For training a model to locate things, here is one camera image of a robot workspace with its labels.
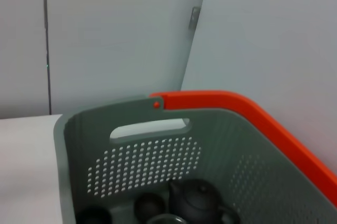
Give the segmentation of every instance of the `table surface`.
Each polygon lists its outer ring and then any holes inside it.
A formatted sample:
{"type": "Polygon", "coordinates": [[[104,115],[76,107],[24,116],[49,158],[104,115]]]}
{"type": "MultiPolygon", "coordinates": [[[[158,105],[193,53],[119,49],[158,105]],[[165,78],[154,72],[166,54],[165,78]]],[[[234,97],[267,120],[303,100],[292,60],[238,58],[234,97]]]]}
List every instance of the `table surface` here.
{"type": "Polygon", "coordinates": [[[0,120],[1,223],[62,223],[53,137],[59,117],[0,120]]]}

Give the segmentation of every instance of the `gray plastic basket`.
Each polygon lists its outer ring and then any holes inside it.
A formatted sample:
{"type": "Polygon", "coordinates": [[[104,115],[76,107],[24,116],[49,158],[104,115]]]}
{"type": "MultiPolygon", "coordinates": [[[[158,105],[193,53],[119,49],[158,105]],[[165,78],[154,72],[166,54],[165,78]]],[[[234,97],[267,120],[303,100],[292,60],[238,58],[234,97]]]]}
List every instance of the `gray plastic basket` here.
{"type": "MultiPolygon", "coordinates": [[[[54,137],[64,224],[75,223],[75,214],[90,205],[110,209],[115,224],[137,223],[135,197],[146,191],[167,195],[169,179],[187,178],[214,184],[243,224],[336,223],[331,197],[254,124],[219,105],[230,103],[230,96],[168,93],[63,115],[54,137]],[[198,102],[208,105],[201,108],[198,102]],[[117,127],[176,118],[188,118],[190,123],[179,130],[110,139],[117,127]]],[[[237,107],[248,109],[251,104],[237,107]]],[[[258,115],[252,118],[260,120],[258,115]]]]}

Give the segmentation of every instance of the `black teapot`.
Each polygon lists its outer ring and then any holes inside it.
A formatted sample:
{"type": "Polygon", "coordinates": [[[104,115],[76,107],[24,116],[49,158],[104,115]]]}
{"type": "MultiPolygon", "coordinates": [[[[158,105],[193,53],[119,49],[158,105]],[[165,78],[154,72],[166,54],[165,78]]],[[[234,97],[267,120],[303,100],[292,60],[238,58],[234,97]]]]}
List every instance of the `black teapot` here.
{"type": "Polygon", "coordinates": [[[239,216],[225,207],[218,190],[202,179],[190,179],[184,182],[169,182],[170,213],[177,215],[190,224],[240,223],[239,216]]]}

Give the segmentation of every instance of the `laundry basket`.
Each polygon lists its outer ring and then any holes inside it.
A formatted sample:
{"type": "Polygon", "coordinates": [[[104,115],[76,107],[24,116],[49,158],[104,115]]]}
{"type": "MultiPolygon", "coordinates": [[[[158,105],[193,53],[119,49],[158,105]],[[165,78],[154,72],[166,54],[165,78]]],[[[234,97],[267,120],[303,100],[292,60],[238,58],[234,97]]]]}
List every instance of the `laundry basket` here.
{"type": "Polygon", "coordinates": [[[242,223],[337,223],[337,179],[258,105],[225,91],[154,94],[63,115],[54,129],[64,224],[91,205],[137,223],[133,200],[169,179],[211,182],[242,223]],[[183,119],[179,129],[111,138],[183,119]]]}

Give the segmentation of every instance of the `teapot lid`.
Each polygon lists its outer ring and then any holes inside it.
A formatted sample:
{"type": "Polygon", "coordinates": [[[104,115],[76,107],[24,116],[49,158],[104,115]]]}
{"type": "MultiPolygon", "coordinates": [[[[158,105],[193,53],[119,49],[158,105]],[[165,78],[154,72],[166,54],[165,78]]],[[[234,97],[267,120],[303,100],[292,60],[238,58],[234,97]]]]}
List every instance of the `teapot lid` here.
{"type": "Polygon", "coordinates": [[[214,210],[221,205],[218,190],[205,180],[187,180],[183,183],[183,190],[186,201],[200,210],[214,210]]]}

